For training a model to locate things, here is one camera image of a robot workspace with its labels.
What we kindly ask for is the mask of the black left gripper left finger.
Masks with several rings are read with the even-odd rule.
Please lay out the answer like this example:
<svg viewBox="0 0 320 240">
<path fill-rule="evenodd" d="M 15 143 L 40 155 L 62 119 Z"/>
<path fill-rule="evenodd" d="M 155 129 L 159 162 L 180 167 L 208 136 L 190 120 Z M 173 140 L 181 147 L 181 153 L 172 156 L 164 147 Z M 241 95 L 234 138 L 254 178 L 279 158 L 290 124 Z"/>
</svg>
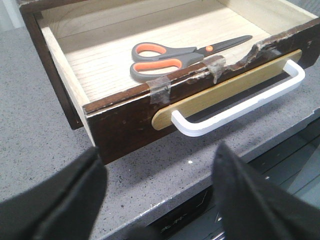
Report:
<svg viewBox="0 0 320 240">
<path fill-rule="evenodd" d="M 0 204 L 2 240 L 87 240 L 105 198 L 95 147 L 39 185 Z"/>
</svg>

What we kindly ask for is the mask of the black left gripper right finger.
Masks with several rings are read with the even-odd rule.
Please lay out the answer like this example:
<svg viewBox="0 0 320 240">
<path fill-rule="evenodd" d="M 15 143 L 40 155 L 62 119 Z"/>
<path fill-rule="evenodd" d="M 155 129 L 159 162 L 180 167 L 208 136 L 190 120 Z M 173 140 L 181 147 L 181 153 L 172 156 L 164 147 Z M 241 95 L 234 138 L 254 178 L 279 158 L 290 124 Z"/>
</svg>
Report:
<svg viewBox="0 0 320 240">
<path fill-rule="evenodd" d="M 224 142 L 212 185 L 226 240 L 318 240 L 320 211 L 266 180 Z"/>
</svg>

